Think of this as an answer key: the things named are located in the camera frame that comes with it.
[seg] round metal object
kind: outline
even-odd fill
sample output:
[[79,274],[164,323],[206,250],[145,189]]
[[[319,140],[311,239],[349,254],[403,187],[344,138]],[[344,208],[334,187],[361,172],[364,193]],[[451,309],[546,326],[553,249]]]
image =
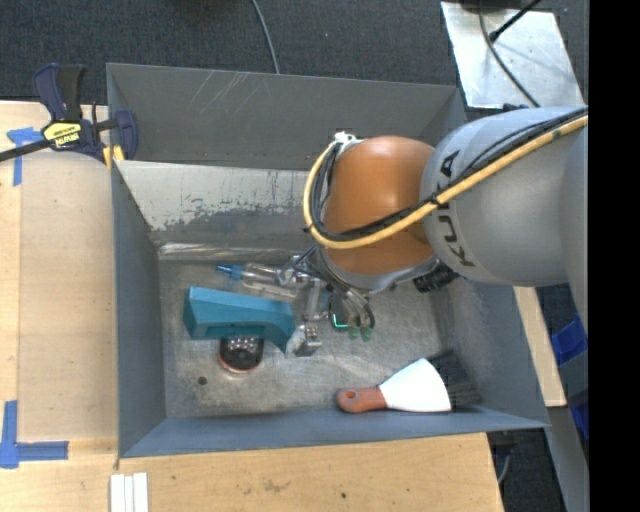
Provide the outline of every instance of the round metal object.
[[233,373],[248,373],[262,361],[264,340],[261,338],[233,338],[220,340],[218,361]]

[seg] gray metal box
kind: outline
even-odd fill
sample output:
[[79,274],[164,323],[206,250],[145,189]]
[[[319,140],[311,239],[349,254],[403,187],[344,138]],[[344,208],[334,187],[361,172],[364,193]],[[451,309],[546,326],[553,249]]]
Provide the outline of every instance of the gray metal box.
[[[267,346],[230,377],[216,340],[182,325],[189,286],[252,293],[220,261],[284,262],[312,240],[301,186],[336,131],[437,143],[465,122],[454,87],[109,64],[112,111],[130,108],[135,159],[113,170],[119,453],[123,457],[308,446],[547,425],[513,290],[459,279],[372,297],[369,342],[323,329],[296,358]],[[294,303],[298,311],[300,304]],[[342,413],[344,386],[373,386],[453,348],[483,402],[450,414]]]

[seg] brush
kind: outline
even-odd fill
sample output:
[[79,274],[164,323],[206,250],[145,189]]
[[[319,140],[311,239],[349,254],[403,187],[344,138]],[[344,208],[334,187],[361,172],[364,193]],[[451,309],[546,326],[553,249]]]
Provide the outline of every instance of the brush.
[[360,413],[379,409],[447,412],[481,401],[474,383],[453,350],[418,359],[372,388],[343,388],[338,407]]

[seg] black floor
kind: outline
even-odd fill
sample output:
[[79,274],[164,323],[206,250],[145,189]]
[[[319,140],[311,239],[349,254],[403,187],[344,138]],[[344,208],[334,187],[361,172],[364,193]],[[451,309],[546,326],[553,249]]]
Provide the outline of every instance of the black floor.
[[[535,9],[556,15],[588,104],[589,0],[543,0]],[[0,10],[0,99],[34,100],[33,73],[50,62],[85,65],[80,99],[98,104],[107,102],[107,62],[267,73],[277,65],[283,74],[460,85],[437,1],[22,0],[2,2]],[[552,332],[572,320],[567,293],[563,286],[539,290]],[[516,432],[514,440],[506,511],[564,512],[544,433]],[[502,463],[498,457],[497,472]]]

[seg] yellow clamp label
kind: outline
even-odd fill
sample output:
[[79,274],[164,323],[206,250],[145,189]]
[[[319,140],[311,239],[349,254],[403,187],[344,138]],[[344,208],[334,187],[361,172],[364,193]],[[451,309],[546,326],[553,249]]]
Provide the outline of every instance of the yellow clamp label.
[[47,126],[42,136],[48,141],[53,141],[57,148],[80,140],[82,126],[79,123],[53,123]]

